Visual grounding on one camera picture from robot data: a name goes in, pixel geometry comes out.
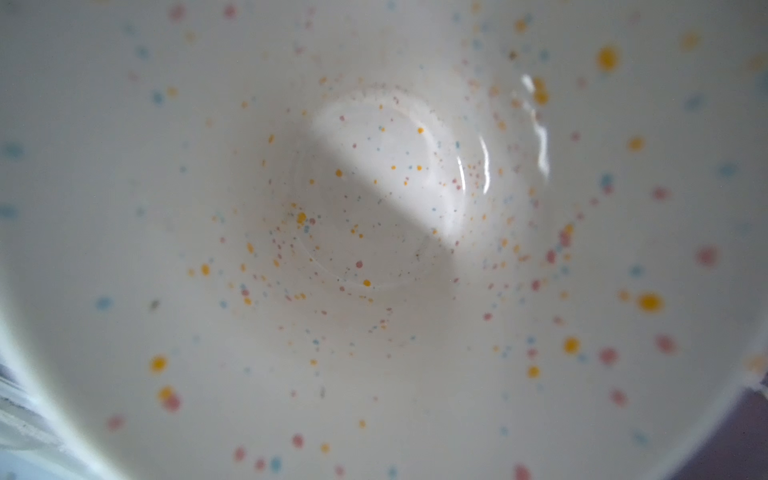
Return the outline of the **white mug cream handle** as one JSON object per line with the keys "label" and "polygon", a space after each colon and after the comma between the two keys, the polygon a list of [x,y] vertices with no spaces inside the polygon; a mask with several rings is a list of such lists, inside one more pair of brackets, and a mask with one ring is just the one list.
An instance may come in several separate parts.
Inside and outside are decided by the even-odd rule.
{"label": "white mug cream handle", "polygon": [[1,353],[104,479],[661,479],[764,370],[763,1],[5,1]]}

